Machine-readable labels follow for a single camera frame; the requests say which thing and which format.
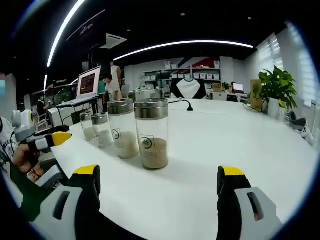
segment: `laptop screen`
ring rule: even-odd
[[[86,71],[79,75],[77,98],[93,97],[98,95],[98,84],[101,66]]]
[[[234,83],[233,84],[233,90],[243,92],[244,91],[244,85],[240,84],[240,83]]]

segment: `window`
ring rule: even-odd
[[[298,94],[304,100],[304,104],[308,107],[311,107],[312,100],[316,100],[317,103],[320,102],[317,71],[297,29],[292,23],[288,23],[287,26],[293,46],[297,52],[300,78]]]
[[[275,66],[284,70],[284,62],[280,53],[280,46],[275,34],[258,46],[259,68],[273,72]]]

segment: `silver lid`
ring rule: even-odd
[[[105,124],[108,122],[107,114],[106,113],[96,113],[93,114],[91,117],[93,125],[100,125]]]
[[[80,121],[88,121],[91,120],[91,113],[89,111],[85,111],[80,113]]]
[[[108,102],[110,115],[129,114],[134,111],[134,101],[131,98]]]
[[[168,100],[165,98],[148,98],[134,103],[136,119],[157,120],[168,116]]]

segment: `glass jar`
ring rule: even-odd
[[[106,113],[96,113],[91,117],[93,129],[97,135],[98,147],[106,148],[112,143],[112,134]]]
[[[85,140],[90,141],[96,137],[92,126],[91,113],[89,111],[80,113],[80,122],[83,129]]]
[[[122,159],[130,159],[138,155],[134,101],[130,98],[110,101],[108,114],[117,155]]]
[[[141,161],[148,170],[168,165],[168,100],[150,98],[135,102],[134,114]]]

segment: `white powder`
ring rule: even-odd
[[[124,131],[113,137],[116,152],[120,158],[131,159],[139,153],[138,138],[133,132]]]
[[[98,147],[106,148],[113,143],[111,131],[103,130],[98,132]]]
[[[146,169],[160,169],[168,165],[169,159],[166,140],[160,138],[147,139],[146,145],[140,142],[140,151],[142,155],[142,165]]]
[[[85,140],[90,141],[96,135],[96,132],[93,127],[89,127],[83,130]]]

